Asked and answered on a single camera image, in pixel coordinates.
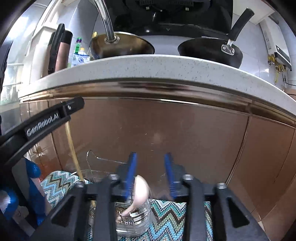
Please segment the left blue gloved hand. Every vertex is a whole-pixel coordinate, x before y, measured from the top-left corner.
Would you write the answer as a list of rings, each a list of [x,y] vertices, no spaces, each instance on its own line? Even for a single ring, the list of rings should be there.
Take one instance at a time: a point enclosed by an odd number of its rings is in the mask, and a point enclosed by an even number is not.
[[[36,214],[33,220],[40,225],[52,209],[41,187],[41,170],[36,163],[23,157],[13,166],[12,175],[32,211],[20,205],[20,197],[13,188],[3,187],[1,188],[1,212],[6,220],[13,220],[25,234],[31,236],[35,228],[26,220],[26,217]]]

